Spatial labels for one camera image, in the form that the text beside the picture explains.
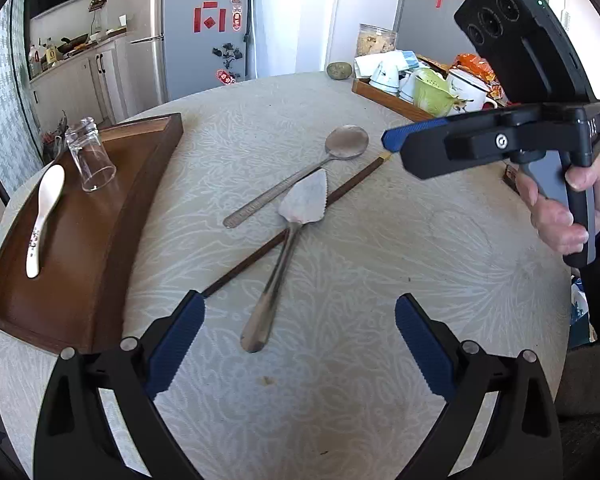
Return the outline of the person's right hand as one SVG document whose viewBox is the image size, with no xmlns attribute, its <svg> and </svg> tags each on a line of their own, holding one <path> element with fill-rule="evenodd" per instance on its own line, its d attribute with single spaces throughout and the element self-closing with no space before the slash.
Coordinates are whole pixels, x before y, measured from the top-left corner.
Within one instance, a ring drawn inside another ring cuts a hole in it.
<svg viewBox="0 0 600 480">
<path fill-rule="evenodd" d="M 575 191 L 594 192 L 594 218 L 596 233 L 600 232 L 600 154 L 588 168 L 571 167 L 566 181 Z M 573 220 L 570 210 L 556 200 L 544 197 L 535 180 L 518 172 L 517 190 L 530 210 L 532 226 L 539 238 L 559 255 L 568 256 L 582 252 L 590 234 L 588 229 Z"/>
</svg>

